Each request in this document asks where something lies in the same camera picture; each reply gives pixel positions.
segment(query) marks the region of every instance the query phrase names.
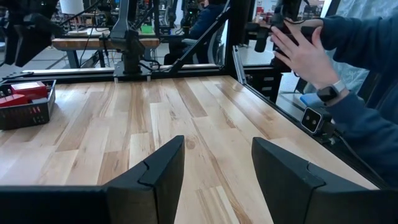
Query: black plastic basket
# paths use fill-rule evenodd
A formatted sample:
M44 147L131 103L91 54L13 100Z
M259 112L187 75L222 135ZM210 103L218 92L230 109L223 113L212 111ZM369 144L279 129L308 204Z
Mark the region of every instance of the black plastic basket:
M0 108L0 130L48 123L55 103L55 82L56 80L42 81L44 85L51 86L51 88L47 89L47 102ZM11 89L12 84L16 83L2 84L0 91L8 94L7 90Z

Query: green object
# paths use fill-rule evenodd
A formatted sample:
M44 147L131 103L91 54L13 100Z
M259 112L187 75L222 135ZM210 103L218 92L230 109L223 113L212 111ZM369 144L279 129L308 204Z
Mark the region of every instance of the green object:
M142 26L141 32L142 34L152 34L153 33L152 26L147 26L147 25Z

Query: smartwatch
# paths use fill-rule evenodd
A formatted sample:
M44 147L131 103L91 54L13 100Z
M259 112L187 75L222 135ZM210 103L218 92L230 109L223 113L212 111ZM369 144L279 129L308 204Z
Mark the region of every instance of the smartwatch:
M338 96L340 96L341 92L346 88L346 85L340 80L333 85L324 87L317 91L317 95L322 102L329 102Z

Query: dark blue sleeve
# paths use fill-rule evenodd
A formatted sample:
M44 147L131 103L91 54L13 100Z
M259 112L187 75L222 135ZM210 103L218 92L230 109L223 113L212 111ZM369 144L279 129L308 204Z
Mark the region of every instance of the dark blue sleeve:
M328 108L354 151L386 182L398 187L398 125L350 93Z
M322 19L322 44L336 49L333 59L374 72L394 66L398 52L398 15L359 20L332 16Z
M213 23L214 17L211 15L211 11L209 9L204 9L199 13L196 23L189 32L190 38L198 40Z

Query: red box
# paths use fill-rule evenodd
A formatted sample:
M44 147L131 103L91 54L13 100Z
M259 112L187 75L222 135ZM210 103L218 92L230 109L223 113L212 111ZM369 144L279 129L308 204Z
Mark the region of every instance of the red box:
M24 95L14 94L0 98L0 107L18 106L28 104L28 99Z
M47 98L47 88L42 82L30 82L11 85L12 94L25 95L29 100Z

